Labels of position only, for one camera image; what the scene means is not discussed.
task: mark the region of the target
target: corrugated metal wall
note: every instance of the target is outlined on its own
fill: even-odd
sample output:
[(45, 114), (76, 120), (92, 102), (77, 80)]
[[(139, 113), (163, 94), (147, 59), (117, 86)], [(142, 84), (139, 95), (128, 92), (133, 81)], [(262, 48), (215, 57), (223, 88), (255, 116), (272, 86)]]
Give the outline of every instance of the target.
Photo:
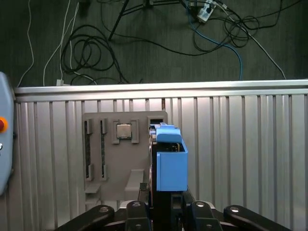
[(243, 205), (286, 227), (307, 222), (307, 96), (27, 102), (16, 105), (14, 174), (2, 231), (42, 231), (85, 211), (84, 112), (165, 110), (189, 150), (189, 187), (218, 210)]

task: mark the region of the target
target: gray panel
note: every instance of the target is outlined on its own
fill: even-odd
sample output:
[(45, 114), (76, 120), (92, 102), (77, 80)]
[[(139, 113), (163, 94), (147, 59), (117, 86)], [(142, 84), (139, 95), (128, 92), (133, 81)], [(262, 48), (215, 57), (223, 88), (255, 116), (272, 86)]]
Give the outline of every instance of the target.
[[(17, 114), (21, 111), (20, 105), (16, 104), (14, 110)], [(22, 123), (21, 117), (14, 119), (14, 125), (19, 126)], [(8, 197), (7, 204), (10, 206), (8, 209), (9, 227), (11, 230), (23, 230), (24, 229), (24, 214), (23, 214), (23, 195), (22, 195), (22, 178), (23, 175), (21, 169), (22, 147), (20, 142), (14, 142), (14, 156), (13, 156), (13, 168), (14, 177), (11, 177), (8, 183)]]
[(275, 153), (273, 135), (273, 97), (261, 96), (261, 214), (275, 219)]
[(54, 175), (56, 191), (56, 215), (58, 226), (70, 220), (68, 160), (67, 160), (67, 127), (65, 102), (52, 104), (52, 130), (54, 150)]
[(289, 96), (276, 96), (277, 221), (291, 227), (291, 156)]
[[(308, 209), (305, 197), (306, 83), (162, 84), (156, 85), (157, 90), (147, 85), (108, 86), (107, 90), (91, 86), (87, 88), (90, 94), (84, 87), (64, 87), (57, 89), (58, 92), (52, 92), (53, 88), (19, 89), (16, 91), (18, 139), (15, 147), (22, 148), (20, 153), (14, 153), (15, 172), (6, 197), (0, 198), (1, 230), (41, 231), (56, 227), (61, 222), (58, 213), (62, 212), (58, 190), (69, 193), (69, 214), (65, 210), (66, 215), (61, 219), (74, 218), (84, 212), (82, 113), (159, 110), (162, 99), (157, 95), (165, 97), (166, 92), (171, 97), (165, 98), (165, 108), (161, 109), (168, 113), (169, 122), (182, 127), (185, 141), (195, 136), (194, 156), (198, 158), (195, 171), (199, 171), (199, 175), (192, 177), (197, 181), (199, 198), (212, 201), (219, 209), (230, 203), (242, 203), (289, 228), (302, 229), (307, 223)], [(55, 123), (58, 116), (55, 99), (61, 105), (59, 112), (66, 120), (65, 126), (63, 116), (58, 127)], [(57, 157), (55, 143), (65, 146), (55, 136), (60, 131), (66, 135), (67, 150), (60, 151), (62, 156)], [(53, 163), (56, 158), (65, 156), (67, 166)], [(63, 183), (58, 182), (54, 172), (57, 166), (62, 172), (68, 171), (65, 189), (56, 188)], [(115, 207), (118, 204), (116, 201), (107, 203)]]
[(123, 112), (132, 112), (133, 111), (133, 105), (130, 103), (130, 100), (124, 100), (123, 105), (124, 105)]
[(182, 124), (182, 129), (186, 131), (183, 134), (183, 139), (185, 140), (186, 147), (188, 149), (188, 186), (195, 198), (198, 198), (199, 192), (197, 192), (197, 182), (198, 168), (196, 167), (198, 157), (198, 147), (196, 147), (197, 136), (195, 134), (195, 109), (194, 109), (194, 98), (185, 98), (181, 101), (181, 107), (185, 108), (182, 111), (182, 120), (185, 123)]
[(125, 201), (138, 200), (140, 183), (143, 183), (144, 169), (132, 169), (125, 187)]
[(223, 191), (222, 191), (222, 172), (220, 161), (220, 102), (219, 97), (213, 98), (213, 139), (214, 139), (214, 201), (215, 207), (218, 210), (223, 209)]
[(181, 129), (182, 119), (181, 119), (181, 99), (172, 99), (172, 123), (174, 126)]
[(37, 133), (37, 105), (36, 103), (28, 103), (28, 124), (29, 134), (27, 143), (29, 143), (29, 159), (31, 169), (31, 213), (33, 230), (41, 227), (40, 210), (39, 210), (39, 180), (38, 180), (38, 133)]
[(260, 212), (259, 122), (257, 96), (245, 97), (246, 206)]
[(199, 200), (213, 201), (214, 190), (209, 190), (214, 185), (214, 147), (212, 137), (212, 120), (211, 99), (198, 99), (198, 150), (199, 160)]
[(57, 224), (56, 197), (51, 149), (50, 103), (37, 104), (38, 179), (41, 229), (54, 229)]
[(7, 206), (7, 195), (8, 193), (5, 192), (3, 195), (0, 196), (0, 225), (2, 230), (8, 231), (9, 230), (9, 217), (8, 217), (8, 208)]
[(114, 101), (113, 100), (102, 100), (99, 102), (99, 112), (113, 112)]
[(161, 99), (149, 99), (150, 111), (161, 111), (162, 100)]
[(134, 112), (144, 112), (145, 110), (145, 100), (133, 100)]
[[(149, 154), (148, 154), (148, 117), (159, 117), (167, 120), (167, 114), (158, 112), (129, 112), (129, 113), (84, 113), (83, 121), (91, 120), (93, 129), (90, 140), (90, 162), (93, 166), (93, 178), (86, 181), (86, 189), (93, 185), (100, 185), (93, 197), (96, 201), (125, 200), (125, 187), (132, 169), (144, 169), (144, 182), (149, 180)], [(108, 132), (104, 134), (104, 165), (107, 166), (108, 178), (102, 180), (102, 149), (100, 121), (106, 119)], [(131, 123), (133, 126), (132, 140), (118, 140), (116, 138), (116, 125), (118, 123)]]
[(244, 117), (243, 99), (241, 96), (232, 96), (230, 101), (230, 179), (231, 204), (244, 205)]
[(115, 112), (123, 112), (124, 111), (123, 100), (116, 100), (115, 102), (116, 102)]
[(172, 99), (165, 99), (165, 112), (168, 114), (168, 122), (173, 123), (173, 108), (172, 108)]
[(24, 227), (25, 230), (30, 230), (33, 229), (34, 222), (32, 221), (32, 211), (28, 212), (29, 209), (32, 207), (33, 199), (37, 197), (37, 193), (34, 193), (35, 197), (32, 197), (32, 181), (36, 180), (36, 177), (32, 178), (31, 175), (31, 158), (33, 158), (33, 155), (30, 153), (30, 147), (29, 147), (29, 104), (31, 103), (22, 103), (21, 105), (18, 105), (20, 107), (20, 112), (25, 115), (23, 118), (25, 121), (21, 123), (21, 133), (20, 139), (19, 139), (19, 145), (23, 147), (25, 154), (20, 156), (21, 159), (21, 171), (24, 172), (24, 174), (21, 175), (22, 177), (22, 193), (23, 193), (23, 198), (24, 198), (24, 204), (23, 204), (23, 214), (24, 214)]
[(305, 109), (304, 96), (292, 97), (293, 229), (306, 228)]

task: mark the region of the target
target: tripod leg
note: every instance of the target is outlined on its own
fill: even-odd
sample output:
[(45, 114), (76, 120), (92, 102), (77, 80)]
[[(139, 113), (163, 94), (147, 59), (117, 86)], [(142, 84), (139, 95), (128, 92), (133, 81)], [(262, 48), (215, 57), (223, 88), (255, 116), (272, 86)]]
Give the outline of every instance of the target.
[(143, 0), (143, 6), (146, 8), (150, 8), (153, 6), (153, 2), (151, 0)]
[(116, 22), (115, 22), (114, 28), (112, 28), (111, 34), (109, 35), (109, 38), (108, 38), (109, 41), (111, 40), (112, 36), (113, 36), (114, 33), (115, 33), (115, 30), (116, 30), (116, 28), (117, 28), (117, 25), (119, 24), (119, 22), (120, 22), (120, 20), (121, 20), (121, 18), (122, 18), (122, 16), (123, 16), (123, 13), (124, 13), (124, 11), (125, 11), (125, 9), (126, 9), (126, 6), (127, 6), (128, 2), (129, 2), (129, 0), (125, 0), (124, 5), (123, 5), (123, 7), (122, 7), (122, 9), (121, 9), (121, 12), (120, 12), (120, 14), (119, 14), (119, 16), (118, 16), (118, 18), (117, 18), (117, 20), (116, 20)]

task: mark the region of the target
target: black cable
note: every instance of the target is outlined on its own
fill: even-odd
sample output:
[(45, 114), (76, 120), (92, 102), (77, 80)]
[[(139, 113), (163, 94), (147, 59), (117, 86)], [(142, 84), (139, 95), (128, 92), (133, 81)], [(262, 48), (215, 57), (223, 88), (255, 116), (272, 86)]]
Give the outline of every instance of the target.
[(270, 15), (279, 13), (279, 12), (281, 12), (281, 11), (284, 11), (284, 10), (286, 10), (286, 9), (289, 9), (290, 7), (292, 7), (292, 6), (294, 6), (294, 5), (298, 4), (298, 3), (300, 3), (301, 1), (303, 1), (303, 0), (298, 0), (298, 1), (294, 2), (293, 4), (291, 4), (291, 5), (289, 5), (289, 6), (286, 6), (286, 7), (282, 8), (282, 9), (279, 9), (278, 11), (275, 11), (275, 12), (269, 13), (269, 14), (265, 14), (265, 15), (262, 15), (262, 16), (258, 16), (258, 17), (256, 17), (256, 18), (263, 18), (263, 17), (267, 17), (267, 16), (270, 16)]
[[(210, 21), (210, 20), (220, 20), (220, 21), (224, 21), (225, 19), (224, 18), (210, 18), (210, 19), (208, 19), (208, 21)], [(197, 27), (196, 27), (196, 30), (194, 30), (194, 32), (193, 32), (193, 36), (192, 36), (192, 42), (193, 42), (193, 45), (194, 45), (194, 47), (197, 49), (197, 50), (199, 50), (199, 51), (202, 51), (202, 52), (212, 52), (212, 51), (215, 51), (215, 50), (217, 50), (217, 49), (219, 49), (219, 48), (221, 48), (223, 45), (225, 45), (225, 44), (228, 44), (228, 43), (230, 43), (231, 42), (231, 39), (229, 39), (228, 41), (226, 41), (226, 39), (228, 38), (228, 36), (226, 36), (221, 42), (220, 42), (220, 45), (217, 45), (215, 48), (213, 48), (213, 49), (211, 49), (211, 50), (206, 50), (206, 49), (203, 49), (203, 48), (201, 48), (198, 44), (197, 44), (197, 42), (196, 42), (196, 31), (198, 30), (198, 28), (200, 27), (200, 26), (202, 26), (203, 24), (199, 24)]]
[(76, 74), (76, 76), (74, 78), (72, 78), (72, 80), (70, 82), (70, 85), (72, 86), (73, 82), (75, 81), (75, 79), (80, 78), (80, 77), (87, 78), (87, 77), (90, 77), (90, 76), (89, 75), (85, 75), (85, 74)]
[(246, 24), (246, 22), (249, 22), (250, 19), (242, 19), (235, 11), (233, 11), (230, 7), (227, 7), (227, 10), (229, 10), (230, 12), (232, 12), (239, 20), (237, 21), (238, 24), (243, 24), (245, 28), (249, 29), (249, 30), (260, 30), (260, 29), (265, 29), (265, 28), (272, 28), (274, 26), (277, 25), (278, 21), (279, 21), (279, 18), (280, 18), (280, 14), (281, 14), (281, 11), (282, 11), (282, 0), (280, 0), (280, 6), (279, 6), (279, 11), (278, 11), (278, 15), (277, 15), (277, 18), (276, 18), (276, 21), (274, 24), (271, 24), (271, 25), (267, 25), (267, 26), (258, 26), (258, 27), (250, 27)]
[[(242, 24), (242, 21), (244, 20), (251, 20), (252, 22), (255, 21), (257, 24), (257, 27), (259, 27), (259, 21), (253, 16), (247, 16), (244, 19), (240, 18), (239, 20), (232, 21), (229, 19), (229, 17), (232, 15), (233, 14), (229, 14), (229, 16), (226, 16), (226, 18), (224, 19), (224, 30), (227, 33), (227, 35), (230, 37), (230, 40), (233, 43), (233, 45), (237, 48), (241, 48), (241, 47), (246, 46), (251, 36), (256, 35), (256, 33), (258, 32), (258, 30), (255, 30), (251, 35), (249, 35), (249, 32), (247, 28)], [(236, 34), (233, 33), (233, 30), (235, 27), (238, 29)]]
[[(77, 32), (79, 32), (81, 29), (86, 28), (86, 27), (92, 28), (96, 32), (99, 32), (100, 36), (77, 34)], [(73, 68), (71, 68), (65, 61), (66, 52), (68, 50), (68, 46), (70, 42), (75, 42), (73, 49), (72, 49), (72, 54), (73, 54), (73, 57), (77, 65)], [(77, 47), (79, 46), (82, 46), (81, 52), (79, 52), (80, 50), (77, 49)], [(90, 63), (90, 61), (92, 60), (92, 47), (93, 46), (97, 51), (99, 51), (99, 56), (97, 60), (94, 60), (92, 61), (92, 63)], [(100, 64), (103, 59), (106, 59), (106, 55), (103, 54), (102, 49), (106, 49), (109, 52), (109, 55), (111, 56), (112, 61), (110, 64), (106, 65), (106, 67), (98, 68), (97, 65)], [(80, 69), (91, 69), (94, 71), (103, 72), (103, 71), (109, 70), (112, 66), (115, 66), (119, 73), (119, 82), (129, 83), (129, 81), (124, 78), (121, 72), (119, 63), (116, 59), (116, 56), (115, 56), (115, 53), (112, 47), (108, 43), (107, 37), (98, 28), (92, 25), (82, 25), (82, 26), (77, 27), (73, 31), (73, 33), (70, 35), (67, 43), (65, 44), (63, 48), (63, 51), (61, 54), (61, 64), (62, 64), (62, 69), (68, 74), (73, 74), (79, 71)]]
[(121, 82), (117, 81), (116, 79), (114, 78), (110, 78), (110, 77), (101, 77), (101, 78), (96, 78), (94, 79), (93, 81), (91, 81), (88, 85), (91, 85), (92, 83), (96, 82), (97, 80), (100, 80), (100, 79), (110, 79), (110, 80), (113, 80), (115, 82), (117, 82), (117, 84), (121, 84)]
[[(102, 10), (102, 5), (101, 5), (101, 22), (102, 22), (103, 27), (104, 27), (107, 31), (109, 31), (109, 32), (111, 33), (111, 30), (105, 25), (105, 23), (104, 23), (104, 21), (103, 21), (103, 10)], [(184, 53), (184, 52), (180, 52), (180, 51), (175, 51), (175, 50), (170, 49), (170, 48), (168, 48), (168, 47), (165, 47), (165, 46), (163, 46), (163, 45), (161, 45), (161, 44), (159, 44), (159, 43), (157, 43), (157, 42), (153, 42), (153, 41), (148, 40), (148, 39), (145, 39), (145, 38), (140, 38), (140, 37), (136, 37), (136, 36), (126, 36), (126, 35), (121, 35), (121, 34), (117, 34), (117, 33), (114, 33), (114, 35), (117, 35), (117, 36), (119, 36), (119, 37), (129, 38), (129, 39), (131, 39), (131, 38), (132, 38), (132, 39), (137, 39), (135, 42), (148, 42), (148, 43), (154, 44), (154, 45), (156, 45), (156, 46), (159, 46), (159, 47), (161, 47), (161, 48), (163, 48), (163, 49), (165, 49), (165, 50), (167, 50), (167, 51), (170, 51), (170, 52), (173, 52), (173, 53), (176, 53), (176, 54), (186, 55), (186, 56), (201, 56), (201, 55), (204, 55), (204, 54), (208, 54), (208, 53), (210, 53), (210, 52), (213, 52), (213, 51), (215, 51), (215, 50), (217, 50), (217, 49), (223, 47), (223, 45), (225, 44), (225, 43), (223, 43), (223, 41), (226, 39), (226, 38), (225, 38), (219, 45), (217, 45), (216, 47), (214, 47), (214, 48), (211, 49), (211, 50), (207, 50), (207, 51), (204, 50), (202, 53), (199, 53), (199, 54), (189, 54), (189, 53)]]
[(102, 0), (96, 0), (98, 3), (101, 4), (110, 4), (110, 3), (114, 3), (114, 2), (119, 2), (121, 0), (107, 0), (107, 1), (102, 1)]

